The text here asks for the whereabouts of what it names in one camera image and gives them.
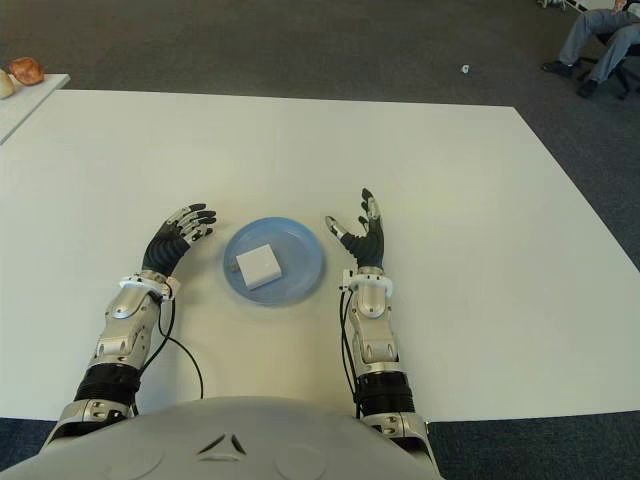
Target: small white cube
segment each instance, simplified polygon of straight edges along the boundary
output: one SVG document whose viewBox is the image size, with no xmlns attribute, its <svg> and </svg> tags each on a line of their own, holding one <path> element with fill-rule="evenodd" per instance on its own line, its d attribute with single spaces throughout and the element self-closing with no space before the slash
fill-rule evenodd
<svg viewBox="0 0 640 480">
<path fill-rule="evenodd" d="M 258 288 L 282 276 L 278 260 L 268 243 L 236 257 L 242 278 L 249 290 Z"/>
</svg>

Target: wire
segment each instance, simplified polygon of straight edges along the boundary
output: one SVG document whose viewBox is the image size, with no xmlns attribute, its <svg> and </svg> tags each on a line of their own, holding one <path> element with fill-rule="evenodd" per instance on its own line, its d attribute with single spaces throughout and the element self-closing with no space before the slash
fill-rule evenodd
<svg viewBox="0 0 640 480">
<path fill-rule="evenodd" d="M 184 353 L 186 353 L 189 358 L 191 359 L 191 363 L 193 363 L 193 366 L 196 369 L 196 373 L 198 374 L 198 382 L 200 383 L 200 400 L 202 400 L 204 398 L 204 382 L 202 381 L 202 372 L 200 371 L 200 366 L 198 365 L 198 362 L 196 361 L 196 359 L 193 357 L 193 355 L 191 354 L 191 352 L 189 351 L 189 349 L 187 347 L 185 347 L 182 343 L 180 343 L 178 340 L 176 340 L 175 338 L 169 336 L 169 333 L 167 332 L 167 334 L 165 334 L 162 331 L 162 325 L 160 323 L 158 323 L 158 330 L 160 331 L 160 335 L 162 335 L 165 339 L 169 339 L 170 342 L 175 343 L 178 347 L 180 347 Z"/>
<path fill-rule="evenodd" d="M 169 328 L 167 329 L 167 333 L 165 333 L 162 330 L 162 310 L 160 310 L 160 314 L 158 315 L 158 331 L 160 332 L 160 335 L 162 335 L 163 340 L 160 343 L 160 345 L 158 346 L 158 348 L 156 349 L 156 351 L 153 352 L 153 355 L 151 355 L 151 357 L 149 357 L 149 359 L 144 363 L 144 365 L 142 366 L 142 368 L 138 372 L 138 377 L 142 377 L 142 374 L 144 373 L 144 371 L 151 364 L 151 362 L 153 362 L 153 360 L 155 360 L 155 358 L 162 351 L 162 349 L 167 344 L 167 342 L 173 342 L 178 347 L 180 347 L 189 356 L 189 358 L 191 359 L 191 362 L 193 363 L 193 366 L 196 369 L 196 373 L 198 374 L 198 382 L 200 384 L 200 399 L 202 400 L 204 398 L 204 381 L 202 380 L 202 372 L 200 371 L 200 366 L 198 365 L 198 362 L 196 361 L 194 356 L 191 354 L 189 349 L 187 347 L 185 347 L 182 343 L 180 343 L 178 340 L 176 340 L 175 338 L 173 338 L 171 336 L 171 332 L 173 331 L 173 325 L 175 323 L 175 319 L 176 319 L 176 300 L 174 298 L 171 301 L 171 320 L 169 322 Z M 138 416 L 140 414 L 139 411 L 138 411 L 138 405 L 137 405 L 137 403 L 135 401 L 134 401 L 133 405 L 131 405 L 131 411 L 133 412 L 134 416 Z"/>
<path fill-rule="evenodd" d="M 149 359 L 146 362 L 144 362 L 144 365 L 142 365 L 142 368 L 138 372 L 138 377 L 142 377 L 142 374 L 145 372 L 147 367 L 151 365 L 151 362 L 153 362 L 156 359 L 158 354 L 162 351 L 164 346 L 169 341 L 169 337 L 171 336 L 171 332 L 173 331 L 173 323 L 175 319 L 176 319 L 176 301 L 173 300 L 171 302 L 171 321 L 169 322 L 169 329 L 167 330 L 167 335 L 166 336 L 164 334 L 162 335 L 164 337 L 162 340 L 162 343 L 160 343 L 158 348 L 156 348 L 156 351 L 153 352 L 153 355 L 151 355 L 151 357 L 149 357 Z M 161 320 L 162 320 L 162 307 L 160 308 L 160 313 L 158 314 L 158 326 L 160 326 Z"/>
<path fill-rule="evenodd" d="M 346 331 L 346 323 L 347 323 L 347 315 L 349 312 L 349 305 L 351 305 L 351 298 L 353 297 L 353 290 L 350 291 L 349 299 L 347 300 L 346 306 L 344 306 L 344 297 L 345 292 L 342 292 L 340 296 L 340 331 L 342 337 L 342 366 L 344 367 L 344 373 L 347 377 L 347 383 L 349 384 L 349 389 L 351 390 L 351 394 L 353 396 L 353 401 L 356 405 L 356 418 L 360 418 L 360 398 L 359 398 L 359 383 L 358 377 L 356 375 L 356 369 L 353 362 L 353 355 L 351 354 L 351 347 L 349 346 L 349 339 L 347 338 Z M 347 357 L 349 359 L 349 367 L 351 370 L 351 376 L 349 375 L 349 371 L 347 370 L 347 365 L 345 361 L 345 351 L 347 353 Z"/>
<path fill-rule="evenodd" d="M 341 350 L 342 350 L 342 366 L 344 367 L 344 374 L 347 377 L 347 383 L 349 384 L 349 390 L 351 390 L 351 396 L 353 397 L 355 395 L 355 391 L 353 390 L 353 385 L 351 383 L 351 377 L 349 376 L 349 371 L 347 370 L 347 361 L 345 359 L 344 356 L 344 352 L 345 352 L 345 343 L 344 343 L 344 338 L 346 336 L 346 332 L 344 330 L 344 323 L 343 323 L 343 318 L 344 318 L 344 292 L 342 292 L 342 295 L 340 295 L 340 310 L 338 311 L 340 314 L 340 346 L 341 346 Z"/>
</svg>

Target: robotic arm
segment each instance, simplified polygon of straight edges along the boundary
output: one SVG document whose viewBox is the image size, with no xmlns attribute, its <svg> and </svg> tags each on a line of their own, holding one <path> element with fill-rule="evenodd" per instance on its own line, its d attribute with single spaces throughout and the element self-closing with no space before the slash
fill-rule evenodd
<svg viewBox="0 0 640 480">
<path fill-rule="evenodd" d="M 391 330 L 392 282 L 385 276 L 384 234 L 376 199 L 366 188 L 361 203 L 366 218 L 358 217 L 364 236 L 353 235 L 330 216 L 329 231 L 355 257 L 357 271 L 345 270 L 341 289 L 350 292 L 346 309 L 353 327 L 353 360 L 344 329 L 341 307 L 343 355 L 347 350 L 354 377 L 356 416 L 408 451 L 428 453 L 424 420 L 415 412 L 407 374 L 400 363 L 395 335 Z"/>
<path fill-rule="evenodd" d="M 172 301 L 179 288 L 171 274 L 191 246 L 213 232 L 216 213 L 205 208 L 204 203 L 191 205 L 163 222 L 144 253 L 141 272 L 121 280 L 74 401 L 63 410 L 43 450 L 54 440 L 81 436 L 132 415 L 140 377 L 149 364 L 153 325 L 160 319 L 161 304 Z"/>
</svg>

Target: white shelf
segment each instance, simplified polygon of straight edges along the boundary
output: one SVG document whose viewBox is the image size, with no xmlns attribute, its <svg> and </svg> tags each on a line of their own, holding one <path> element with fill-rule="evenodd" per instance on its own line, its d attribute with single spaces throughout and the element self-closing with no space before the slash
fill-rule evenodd
<svg viewBox="0 0 640 480">
<path fill-rule="evenodd" d="M 613 8 L 613 0 L 567 0 L 567 3 L 579 12 L 585 10 L 596 10 L 604 8 L 610 10 Z"/>
<path fill-rule="evenodd" d="M 10 97 L 0 100 L 0 145 L 15 132 L 42 102 L 69 81 L 69 75 L 47 74 L 42 83 L 25 87 L 9 75 L 16 89 Z"/>
</svg>

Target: leg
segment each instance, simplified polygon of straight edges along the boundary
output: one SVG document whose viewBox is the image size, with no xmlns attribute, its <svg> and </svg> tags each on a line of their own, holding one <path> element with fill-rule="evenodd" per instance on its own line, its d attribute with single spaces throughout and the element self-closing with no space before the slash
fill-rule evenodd
<svg viewBox="0 0 640 480">
<path fill-rule="evenodd" d="M 565 41 L 558 60 L 572 65 L 592 35 L 612 33 L 631 25 L 635 17 L 629 12 L 613 13 L 611 10 L 589 10 L 581 14 Z"/>
<path fill-rule="evenodd" d="M 618 30 L 607 44 L 607 51 L 589 74 L 589 80 L 602 83 L 620 63 L 631 45 L 640 43 L 640 23 Z"/>
</svg>

